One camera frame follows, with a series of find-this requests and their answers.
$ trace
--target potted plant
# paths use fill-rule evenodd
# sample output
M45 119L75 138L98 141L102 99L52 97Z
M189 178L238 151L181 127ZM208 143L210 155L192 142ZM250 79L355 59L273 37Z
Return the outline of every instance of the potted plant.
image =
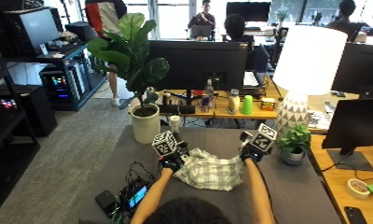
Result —
M310 147L310 131L305 124L294 124L279 139L281 158L287 164L299 164Z
M146 62L150 51L148 33L156 27L153 20L145 21L141 13L126 13L118 20L120 34L104 32L110 39L89 40L88 51L110 65L96 65L104 72L113 72L125 80L126 89L134 93L140 104L130 109L136 140L152 143L160 133L158 107L142 100L148 87L166 76L169 64L165 59L156 58Z
M278 20L278 26L277 26L278 29L282 28L282 23L283 20L287 18L287 16L289 16L289 10L285 7L281 7L275 10L274 17Z

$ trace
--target carpet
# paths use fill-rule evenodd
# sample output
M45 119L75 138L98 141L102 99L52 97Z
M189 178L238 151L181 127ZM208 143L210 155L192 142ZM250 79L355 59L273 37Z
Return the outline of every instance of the carpet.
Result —
M126 110L89 99L79 112L56 111L59 125L0 208L3 223L77 223L79 211L122 128Z

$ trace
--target lamp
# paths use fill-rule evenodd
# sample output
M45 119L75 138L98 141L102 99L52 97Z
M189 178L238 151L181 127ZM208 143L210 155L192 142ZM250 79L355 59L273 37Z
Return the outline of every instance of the lamp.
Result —
M314 26L289 28L273 81L289 91L277 108L278 139L295 123L307 124L307 96L330 91L347 35Z

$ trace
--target person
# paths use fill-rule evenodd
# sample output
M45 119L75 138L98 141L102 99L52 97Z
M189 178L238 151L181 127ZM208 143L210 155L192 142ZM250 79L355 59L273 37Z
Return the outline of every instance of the person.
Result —
M230 42L243 42L247 43L247 58L246 58L246 70L251 70L251 65L254 61L253 49L253 36L245 35L245 18L238 14L229 14L225 18L224 27L226 34L230 38Z
M354 10L355 10L357 6L355 6L355 2L353 0L343 0L339 3L339 16L338 16L338 20L331 21L325 28L330 28L333 29L338 23L349 23L349 16L353 14Z
M94 28L98 37L105 39L102 30L110 33L118 33L118 19L126 13L126 6L122 0L85 0L85 16L89 25ZM112 90L112 106L120 105L117 94L117 76L116 73L108 74L109 88Z
M198 12L190 19L188 23L188 29L193 25L212 25L212 30L214 29L214 16L209 13L210 10L210 0L202 0L201 2L202 11Z
M245 18L238 14L230 14L225 18L224 27L231 42L246 42L249 49L253 46L253 36L245 34Z
M253 223L274 223L270 207L270 196L266 185L247 149L242 149L239 159L245 162L251 185L251 213ZM161 169L157 182L149 188L132 217L130 224L189 224L189 223L231 223L222 211L210 203L197 199L180 197L158 207L160 198L173 173L180 169L176 162L166 162Z

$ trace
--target white lamp shade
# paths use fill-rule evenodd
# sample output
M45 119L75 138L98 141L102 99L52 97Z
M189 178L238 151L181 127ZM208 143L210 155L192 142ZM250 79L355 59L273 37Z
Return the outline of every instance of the white lamp shade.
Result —
M347 35L314 27L289 28L287 39L275 67L273 81L305 95L323 95L330 91Z

